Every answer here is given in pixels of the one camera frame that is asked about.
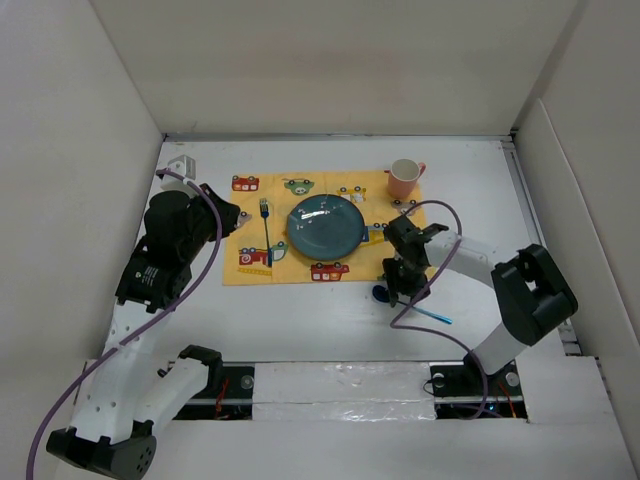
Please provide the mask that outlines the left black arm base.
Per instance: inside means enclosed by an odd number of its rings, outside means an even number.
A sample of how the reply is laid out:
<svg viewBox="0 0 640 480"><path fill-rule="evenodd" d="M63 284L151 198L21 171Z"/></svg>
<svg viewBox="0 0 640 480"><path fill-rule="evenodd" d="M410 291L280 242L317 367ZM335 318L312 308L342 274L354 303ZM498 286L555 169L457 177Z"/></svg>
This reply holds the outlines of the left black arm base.
<svg viewBox="0 0 640 480"><path fill-rule="evenodd" d="M216 392L197 394L179 410L174 419L184 421L251 420L255 365L225 364L223 373L222 383Z"/></svg>

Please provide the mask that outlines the yellow cartoon vehicle cloth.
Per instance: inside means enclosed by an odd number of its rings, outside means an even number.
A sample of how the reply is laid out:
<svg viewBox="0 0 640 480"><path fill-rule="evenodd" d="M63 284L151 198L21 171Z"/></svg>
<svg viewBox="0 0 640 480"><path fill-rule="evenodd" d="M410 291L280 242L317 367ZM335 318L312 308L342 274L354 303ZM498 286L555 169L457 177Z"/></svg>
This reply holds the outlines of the yellow cartoon vehicle cloth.
<svg viewBox="0 0 640 480"><path fill-rule="evenodd" d="M425 213L417 205L423 200L421 188L416 186L405 200L394 199L387 192L387 182L387 170L234 174L230 202L241 208L241 217L239 228L225 241L223 283L248 286L381 280L382 260L394 252L383 234L388 223L407 212L416 226L427 225ZM364 217L361 244L339 260L309 259L290 245L286 234L289 212L302 200L319 194L349 200ZM269 203L271 268L267 266L261 198Z"/></svg>

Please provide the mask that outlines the blue metal fork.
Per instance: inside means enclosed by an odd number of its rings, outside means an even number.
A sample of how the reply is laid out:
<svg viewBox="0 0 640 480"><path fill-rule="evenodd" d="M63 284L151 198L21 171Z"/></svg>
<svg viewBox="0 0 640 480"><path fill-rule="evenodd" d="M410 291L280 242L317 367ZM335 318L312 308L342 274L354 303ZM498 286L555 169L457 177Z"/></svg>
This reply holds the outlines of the blue metal fork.
<svg viewBox="0 0 640 480"><path fill-rule="evenodd" d="M269 203L266 198L261 198L259 200L259 210L260 210L260 215L264 225L266 251L267 251L267 266L271 268L273 264L273 260L272 260L271 242L270 242L269 227L268 227L268 218L269 218L270 212L269 212Z"/></svg>

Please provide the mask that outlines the pink ceramic mug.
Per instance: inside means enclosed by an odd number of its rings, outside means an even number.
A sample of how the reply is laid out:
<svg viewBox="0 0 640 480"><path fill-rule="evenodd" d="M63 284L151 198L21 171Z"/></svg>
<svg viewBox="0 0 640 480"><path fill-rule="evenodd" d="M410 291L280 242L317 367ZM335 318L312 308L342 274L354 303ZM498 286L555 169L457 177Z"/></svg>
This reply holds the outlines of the pink ceramic mug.
<svg viewBox="0 0 640 480"><path fill-rule="evenodd" d="M411 159L395 160L388 172L387 192L394 199L411 195L418 180L426 171L426 164Z"/></svg>

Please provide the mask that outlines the blue metal spoon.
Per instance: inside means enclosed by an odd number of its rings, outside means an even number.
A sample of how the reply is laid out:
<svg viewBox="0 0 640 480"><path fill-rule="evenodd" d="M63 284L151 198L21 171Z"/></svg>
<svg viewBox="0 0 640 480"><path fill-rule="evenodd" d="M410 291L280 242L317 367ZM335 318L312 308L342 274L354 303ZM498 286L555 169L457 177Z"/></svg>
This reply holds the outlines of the blue metal spoon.
<svg viewBox="0 0 640 480"><path fill-rule="evenodd" d="M373 298L378 302L385 303L385 304L391 304L389 292L382 285L375 285L372 288L372 295L373 295ZM443 315L440 315L440 314L425 310L423 308L413 306L412 310L414 310L416 312L419 312L422 315L428 316L428 317L430 317L432 319L438 320L438 321L440 321L442 323L445 323L447 325L452 325L453 324L453 320L450 319L449 317L446 317L446 316L443 316Z"/></svg>

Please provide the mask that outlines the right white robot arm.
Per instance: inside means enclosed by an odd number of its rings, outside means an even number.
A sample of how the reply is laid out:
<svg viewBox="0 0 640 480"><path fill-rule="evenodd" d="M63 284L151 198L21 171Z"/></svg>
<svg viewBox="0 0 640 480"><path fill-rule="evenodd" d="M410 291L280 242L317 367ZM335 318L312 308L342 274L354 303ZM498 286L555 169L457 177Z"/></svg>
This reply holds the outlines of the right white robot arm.
<svg viewBox="0 0 640 480"><path fill-rule="evenodd" d="M441 224L418 228L399 216L384 228L395 254L383 260L392 306L404 296L421 301L431 293L434 278L450 269L493 289L501 322L470 353L462 381L473 393L494 387L498 372L520 353L578 311L578 300L546 248L531 244L501 261L498 248L464 237Z"/></svg>

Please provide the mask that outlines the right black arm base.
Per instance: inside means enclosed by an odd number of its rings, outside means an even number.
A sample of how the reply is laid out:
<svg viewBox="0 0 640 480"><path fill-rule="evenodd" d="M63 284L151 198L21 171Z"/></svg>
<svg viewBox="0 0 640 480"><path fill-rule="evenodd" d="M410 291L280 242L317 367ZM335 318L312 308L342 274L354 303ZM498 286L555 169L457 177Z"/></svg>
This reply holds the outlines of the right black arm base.
<svg viewBox="0 0 640 480"><path fill-rule="evenodd" d="M438 420L464 420L473 415L479 419L528 419L515 361L489 374L487 389L471 361L430 362L422 389L433 398Z"/></svg>

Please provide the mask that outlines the teal ceramic plate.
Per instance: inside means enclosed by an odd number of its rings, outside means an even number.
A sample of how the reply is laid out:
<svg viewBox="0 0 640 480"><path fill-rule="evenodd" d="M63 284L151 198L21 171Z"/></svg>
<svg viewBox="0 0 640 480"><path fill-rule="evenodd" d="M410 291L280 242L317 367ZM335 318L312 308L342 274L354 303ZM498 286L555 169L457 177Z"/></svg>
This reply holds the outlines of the teal ceramic plate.
<svg viewBox="0 0 640 480"><path fill-rule="evenodd" d="M320 261L339 260L361 244L365 221L349 200L319 194L299 202L288 214L286 234L301 255Z"/></svg>

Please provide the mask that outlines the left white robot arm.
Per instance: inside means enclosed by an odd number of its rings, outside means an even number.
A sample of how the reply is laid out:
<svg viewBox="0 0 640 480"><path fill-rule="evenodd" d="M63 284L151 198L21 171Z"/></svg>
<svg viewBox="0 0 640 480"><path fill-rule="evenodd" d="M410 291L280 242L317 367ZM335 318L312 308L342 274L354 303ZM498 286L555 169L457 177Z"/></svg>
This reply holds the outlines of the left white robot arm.
<svg viewBox="0 0 640 480"><path fill-rule="evenodd" d="M50 433L46 450L76 468L111 479L141 479L159 433L193 396L222 387L219 352L189 345L152 381L153 352L170 316L203 281L191 265L207 243L236 229L240 208L207 184L186 182L154 195L116 289L102 355L84 372L92 380L70 425Z"/></svg>

